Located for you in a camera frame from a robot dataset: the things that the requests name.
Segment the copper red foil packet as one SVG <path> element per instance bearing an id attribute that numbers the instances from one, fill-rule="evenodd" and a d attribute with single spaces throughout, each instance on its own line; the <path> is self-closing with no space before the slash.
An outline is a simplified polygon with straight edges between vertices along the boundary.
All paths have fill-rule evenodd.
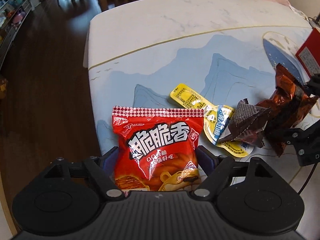
<path id="1" fill-rule="evenodd" d="M 310 96 L 303 85 L 282 64 L 276 66 L 276 90 L 256 105 L 270 109 L 264 137 L 281 156 L 285 149 L 283 130 L 297 126 L 319 99 Z"/>

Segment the red crispy snack bag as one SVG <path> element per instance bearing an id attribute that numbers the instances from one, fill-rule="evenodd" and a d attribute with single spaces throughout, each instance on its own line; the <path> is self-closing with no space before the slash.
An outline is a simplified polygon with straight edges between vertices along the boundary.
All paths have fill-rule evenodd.
<path id="1" fill-rule="evenodd" d="M 195 149 L 203 125 L 202 109 L 115 106 L 117 187 L 124 192 L 195 189 L 201 183 Z"/>

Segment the yellow jelly sachet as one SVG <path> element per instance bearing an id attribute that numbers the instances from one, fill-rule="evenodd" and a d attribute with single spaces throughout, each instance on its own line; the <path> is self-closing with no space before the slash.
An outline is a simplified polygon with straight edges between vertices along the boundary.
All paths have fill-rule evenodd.
<path id="1" fill-rule="evenodd" d="M 237 158 L 246 157 L 254 150 L 253 146 L 242 141 L 217 142 L 234 113 L 232 107 L 214 105 L 183 83 L 170 92 L 170 97 L 186 109 L 204 110 L 204 134 L 213 145 L 223 148 Z"/>

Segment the dark brown snack packet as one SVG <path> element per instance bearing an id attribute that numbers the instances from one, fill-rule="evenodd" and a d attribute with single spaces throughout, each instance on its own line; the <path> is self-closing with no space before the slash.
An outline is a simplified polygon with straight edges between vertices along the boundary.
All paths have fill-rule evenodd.
<path id="1" fill-rule="evenodd" d="M 240 100 L 217 142 L 242 141 L 262 148 L 264 146 L 263 131 L 270 112 L 270 108 L 250 105 L 247 99 Z"/>

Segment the red cardboard box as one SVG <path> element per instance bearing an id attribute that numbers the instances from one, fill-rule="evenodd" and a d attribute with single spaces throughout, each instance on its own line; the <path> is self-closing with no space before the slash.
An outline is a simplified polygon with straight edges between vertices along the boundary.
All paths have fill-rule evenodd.
<path id="1" fill-rule="evenodd" d="M 296 58 L 302 64 L 309 77 L 319 74 L 320 67 L 320 32 L 313 28 L 312 32 L 296 52 Z"/>

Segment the white paper packet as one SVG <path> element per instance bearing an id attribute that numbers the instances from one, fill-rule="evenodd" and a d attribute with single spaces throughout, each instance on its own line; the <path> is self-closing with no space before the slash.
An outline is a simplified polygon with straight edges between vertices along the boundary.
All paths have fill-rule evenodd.
<path id="1" fill-rule="evenodd" d="M 304 12 L 296 9 L 296 8 L 293 7 L 292 5 L 290 5 L 290 9 L 291 9 L 296 15 L 300 16 L 300 17 L 303 18 L 304 20 L 306 20 L 306 21 L 309 20 L 308 16 L 307 16 Z"/>

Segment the dark tv cabinet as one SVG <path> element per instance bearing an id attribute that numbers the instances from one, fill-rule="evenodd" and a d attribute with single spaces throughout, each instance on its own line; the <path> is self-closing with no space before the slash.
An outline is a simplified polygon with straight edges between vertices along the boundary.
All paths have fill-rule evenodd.
<path id="1" fill-rule="evenodd" d="M 33 6 L 30 0 L 7 0 L 1 6 L 1 67 L 7 53 L 21 28 L 21 25 L 31 12 Z"/>

